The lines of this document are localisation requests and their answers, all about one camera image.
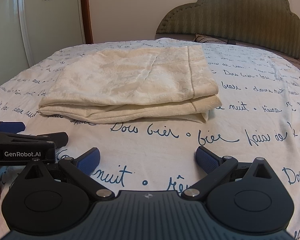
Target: folded cloth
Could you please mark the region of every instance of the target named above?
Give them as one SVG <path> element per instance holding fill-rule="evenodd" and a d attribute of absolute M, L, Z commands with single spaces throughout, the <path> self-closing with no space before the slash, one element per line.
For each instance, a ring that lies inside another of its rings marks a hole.
<path fill-rule="evenodd" d="M 39 112 L 94 123 L 172 116 L 205 123 L 221 106 L 217 94 L 200 45 L 107 49 L 65 67 Z"/>

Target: green headboard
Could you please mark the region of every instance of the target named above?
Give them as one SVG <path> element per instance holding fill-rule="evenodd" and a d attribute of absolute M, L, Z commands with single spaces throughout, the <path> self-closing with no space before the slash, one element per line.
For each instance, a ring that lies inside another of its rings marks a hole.
<path fill-rule="evenodd" d="M 300 59 L 300 19 L 288 0 L 198 0 L 172 9 L 156 33 L 205 34 Z"/>

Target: wooden door frame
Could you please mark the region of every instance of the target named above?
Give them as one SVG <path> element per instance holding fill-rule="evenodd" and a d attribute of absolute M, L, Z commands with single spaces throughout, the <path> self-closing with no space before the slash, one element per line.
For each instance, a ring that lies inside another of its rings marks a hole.
<path fill-rule="evenodd" d="M 86 44 L 93 44 L 89 0 L 81 0 L 82 24 Z"/>

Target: bed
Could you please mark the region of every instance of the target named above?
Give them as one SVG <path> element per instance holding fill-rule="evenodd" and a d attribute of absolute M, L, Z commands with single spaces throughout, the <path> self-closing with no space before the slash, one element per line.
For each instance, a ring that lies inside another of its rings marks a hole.
<path fill-rule="evenodd" d="M 209 112 L 206 124 L 173 119 L 93 124 L 38 112 L 41 98 L 74 59 L 103 49 L 197 44 L 202 46 L 223 104 Z M 194 160 L 198 146 L 240 162 L 264 157 L 294 201 L 287 231 L 300 238 L 300 70 L 273 52 L 171 38 L 65 48 L 0 86 L 0 121 L 24 122 L 23 134 L 67 132 L 69 143 L 58 150 L 57 160 L 98 147 L 100 165 L 91 177 L 116 194 L 121 189 L 182 192 L 206 175 Z M 21 170 L 1 168 L 0 206 Z M 0 208 L 0 238 L 8 231 Z"/>

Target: metal screw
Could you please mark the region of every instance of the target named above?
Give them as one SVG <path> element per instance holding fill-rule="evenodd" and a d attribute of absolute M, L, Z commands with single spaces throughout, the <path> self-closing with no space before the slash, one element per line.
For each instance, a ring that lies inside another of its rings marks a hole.
<path fill-rule="evenodd" d="M 112 191 L 109 190 L 109 189 L 103 188 L 103 189 L 99 189 L 99 190 L 96 192 L 96 194 L 97 194 L 97 196 L 99 196 L 99 197 L 109 197 L 109 196 L 111 196 Z"/>
<path fill-rule="evenodd" d="M 197 195 L 200 194 L 200 191 L 197 190 L 196 188 L 188 188 L 184 191 L 184 193 L 189 197 L 196 197 Z"/>

